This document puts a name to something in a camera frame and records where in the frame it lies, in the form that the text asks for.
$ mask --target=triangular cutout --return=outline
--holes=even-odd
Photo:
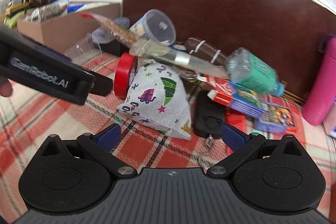
[[[50,142],[43,151],[42,156],[52,156],[57,154],[61,154],[61,150],[58,148],[55,142]]]
[[[296,147],[293,142],[287,142],[282,152],[288,155],[301,156],[301,151]]]

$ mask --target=wooden board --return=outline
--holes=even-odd
[[[301,98],[321,65],[318,39],[336,34],[336,16],[311,0],[123,0],[131,24],[150,9],[170,17],[178,41],[198,37],[227,55],[249,49]]]

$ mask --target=metal screw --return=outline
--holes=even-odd
[[[122,166],[118,169],[118,173],[121,175],[130,175],[134,172],[134,168],[130,166]]]
[[[210,172],[214,175],[223,175],[226,173],[226,169],[223,166],[213,166],[210,168]]]

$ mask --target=red tape roll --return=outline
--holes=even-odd
[[[138,58],[125,52],[119,59],[114,76],[114,94],[125,99],[138,68]]]

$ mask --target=pink star print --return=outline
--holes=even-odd
[[[159,113],[161,113],[161,112],[165,112],[165,106],[163,106],[163,105],[161,105],[161,107],[160,108],[158,108],[157,110],[159,111]]]

